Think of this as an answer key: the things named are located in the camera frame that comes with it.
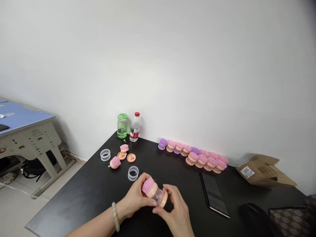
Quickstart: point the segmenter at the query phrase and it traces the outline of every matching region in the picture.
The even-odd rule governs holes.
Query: finger
[[[147,173],[142,173],[141,176],[138,177],[137,181],[138,182],[145,182],[146,179],[150,178],[151,176]]]
[[[142,206],[157,206],[157,202],[152,198],[142,197]]]
[[[180,200],[180,192],[176,186],[170,185],[170,184],[164,184],[163,187],[168,191],[168,193],[171,193],[171,197],[173,199],[173,205],[175,208],[178,208],[182,202]]]
[[[162,207],[155,207],[152,212],[154,214],[159,215],[162,219],[164,219],[164,221],[168,224],[168,222],[170,221],[170,213],[168,213],[165,209],[163,209]]]
[[[170,199],[171,203],[174,204],[174,200],[173,200],[173,197],[171,195],[171,192],[169,192],[166,188],[163,188],[162,189],[164,192],[167,192],[168,193],[168,198]]]
[[[185,206],[186,203],[185,203],[185,201],[184,201],[184,199],[183,199],[183,197],[182,197],[182,195],[181,195],[181,193],[180,193],[178,187],[177,187],[177,186],[174,186],[174,185],[169,185],[169,186],[171,186],[171,187],[174,189],[174,191],[178,193],[179,199],[180,199],[182,205]]]

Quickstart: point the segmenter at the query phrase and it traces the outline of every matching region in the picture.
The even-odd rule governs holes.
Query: black phone
[[[215,177],[204,174],[200,171],[201,180],[207,200],[208,207],[217,213],[230,218],[221,192],[217,186]]]
[[[0,124],[0,132],[7,129],[9,129],[7,125]]]

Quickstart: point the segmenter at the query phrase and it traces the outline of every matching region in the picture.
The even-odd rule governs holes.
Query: bottle label
[[[131,127],[131,132],[130,132],[129,136],[131,138],[138,138],[138,133],[139,133],[139,128]]]

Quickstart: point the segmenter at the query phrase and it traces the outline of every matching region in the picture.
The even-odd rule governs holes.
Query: brown cardboard box
[[[237,167],[237,171],[252,185],[265,188],[295,187],[297,184],[274,165],[279,159],[257,155]]]

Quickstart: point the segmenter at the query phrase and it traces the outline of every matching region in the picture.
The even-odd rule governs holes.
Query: plastic water bottle
[[[131,124],[131,132],[130,132],[130,135],[129,135],[129,139],[132,142],[136,142],[138,140],[138,133],[139,133],[139,127],[140,126],[141,125],[139,123],[139,113],[136,112],[135,113],[135,118],[133,119],[132,124]]]
[[[125,138],[127,136],[127,115],[119,114],[118,115],[118,137]]]

